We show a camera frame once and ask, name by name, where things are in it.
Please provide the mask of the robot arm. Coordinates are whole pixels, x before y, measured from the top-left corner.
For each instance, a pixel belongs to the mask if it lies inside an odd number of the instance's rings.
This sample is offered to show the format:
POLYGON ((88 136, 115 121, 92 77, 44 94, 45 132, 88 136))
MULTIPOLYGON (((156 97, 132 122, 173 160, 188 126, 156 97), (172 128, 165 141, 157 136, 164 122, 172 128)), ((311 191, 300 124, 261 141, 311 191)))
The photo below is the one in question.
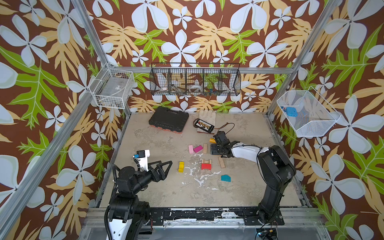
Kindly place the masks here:
POLYGON ((235 141, 230 151, 233 157, 258 164, 266 183, 264 196, 258 205, 258 217, 262 224, 273 222, 284 191, 296 174, 293 164, 279 146, 258 147, 235 141))

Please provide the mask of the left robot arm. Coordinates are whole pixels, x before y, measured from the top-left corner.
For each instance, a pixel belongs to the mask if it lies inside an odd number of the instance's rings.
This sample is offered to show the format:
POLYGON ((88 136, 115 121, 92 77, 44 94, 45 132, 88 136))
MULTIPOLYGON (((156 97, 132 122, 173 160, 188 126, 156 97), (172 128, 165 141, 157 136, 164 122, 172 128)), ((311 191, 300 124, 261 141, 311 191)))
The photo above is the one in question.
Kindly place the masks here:
POLYGON ((113 165, 114 187, 104 215, 107 240, 137 239, 142 226, 150 220, 150 205, 140 201, 138 193, 151 182, 165 180, 172 164, 172 161, 152 162, 148 171, 113 165))

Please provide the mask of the teal block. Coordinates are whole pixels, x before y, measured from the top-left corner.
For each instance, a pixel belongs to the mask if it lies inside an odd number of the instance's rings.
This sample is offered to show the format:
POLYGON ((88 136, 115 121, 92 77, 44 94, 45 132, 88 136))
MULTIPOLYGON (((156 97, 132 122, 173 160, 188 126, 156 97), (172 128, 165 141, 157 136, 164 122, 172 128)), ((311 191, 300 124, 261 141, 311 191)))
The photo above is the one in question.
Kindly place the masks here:
POLYGON ((231 182, 231 177, 229 175, 222 175, 221 176, 221 181, 223 182, 231 182))

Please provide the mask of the red block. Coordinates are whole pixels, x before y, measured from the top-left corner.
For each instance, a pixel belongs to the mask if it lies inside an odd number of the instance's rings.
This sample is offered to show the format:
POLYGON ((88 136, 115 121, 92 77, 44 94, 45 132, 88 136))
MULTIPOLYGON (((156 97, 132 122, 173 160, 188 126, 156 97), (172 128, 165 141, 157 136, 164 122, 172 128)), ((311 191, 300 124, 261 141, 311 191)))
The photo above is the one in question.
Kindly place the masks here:
POLYGON ((201 164, 201 169, 202 170, 212 170, 212 165, 211 164, 201 164))

